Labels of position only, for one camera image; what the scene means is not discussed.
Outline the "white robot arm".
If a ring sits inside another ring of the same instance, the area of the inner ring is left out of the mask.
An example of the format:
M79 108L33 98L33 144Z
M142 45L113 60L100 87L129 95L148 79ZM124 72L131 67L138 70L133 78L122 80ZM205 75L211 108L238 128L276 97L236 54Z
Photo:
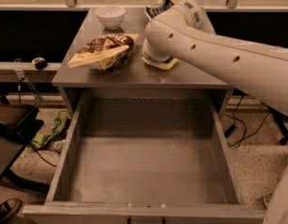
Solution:
M189 63L288 117L288 49L217 35L194 0L144 10L143 59Z

